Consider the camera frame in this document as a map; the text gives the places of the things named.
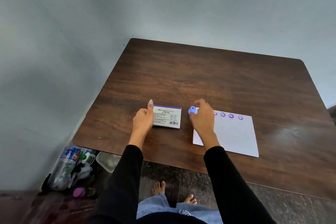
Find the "brown tabletop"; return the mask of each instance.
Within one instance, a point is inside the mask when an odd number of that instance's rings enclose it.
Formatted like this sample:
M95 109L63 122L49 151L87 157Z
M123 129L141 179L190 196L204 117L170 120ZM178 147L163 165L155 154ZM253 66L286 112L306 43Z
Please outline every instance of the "brown tabletop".
M153 99L182 107L181 128L153 127L144 159L206 173L188 116L199 98L252 116L259 158L228 152L245 181L336 200L336 127L298 59L133 38L73 142L122 154L132 118Z

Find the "blue stamp handle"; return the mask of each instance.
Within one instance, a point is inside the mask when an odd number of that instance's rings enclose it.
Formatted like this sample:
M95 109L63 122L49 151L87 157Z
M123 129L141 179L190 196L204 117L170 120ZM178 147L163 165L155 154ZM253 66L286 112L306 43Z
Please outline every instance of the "blue stamp handle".
M196 114L196 108L194 106L190 107L188 110L188 114L190 114L191 112L193 112L194 114Z

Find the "blue bottle label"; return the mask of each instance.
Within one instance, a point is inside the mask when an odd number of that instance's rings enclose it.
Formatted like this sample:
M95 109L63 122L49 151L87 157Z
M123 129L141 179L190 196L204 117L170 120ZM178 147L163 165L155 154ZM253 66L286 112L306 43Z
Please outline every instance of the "blue bottle label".
M78 148L65 147L60 158L68 158L77 161L80 153L81 151Z

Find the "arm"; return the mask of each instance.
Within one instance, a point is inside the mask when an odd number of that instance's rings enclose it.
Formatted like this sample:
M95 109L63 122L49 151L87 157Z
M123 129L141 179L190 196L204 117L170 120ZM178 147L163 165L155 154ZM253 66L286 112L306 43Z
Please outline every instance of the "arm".
M223 222L275 223L263 204L243 180L214 133L214 113L211 106L199 99L197 114L190 113L190 120L199 134L206 153L207 167L216 202Z
M207 167L222 220L228 223L275 223L221 146L206 151Z
M99 197L94 215L85 224L128 224L137 218L142 160L141 149L154 123L153 101L133 118L133 131L121 159Z

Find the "black shirt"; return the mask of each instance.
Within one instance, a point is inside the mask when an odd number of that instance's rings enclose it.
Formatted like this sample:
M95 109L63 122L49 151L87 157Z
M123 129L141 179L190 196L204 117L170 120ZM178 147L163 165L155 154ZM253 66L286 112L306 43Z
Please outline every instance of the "black shirt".
M137 146L126 146L94 215L85 224L204 224L195 217L170 212L151 213L136 220L143 158ZM223 147L207 150L204 162L223 223L275 223Z

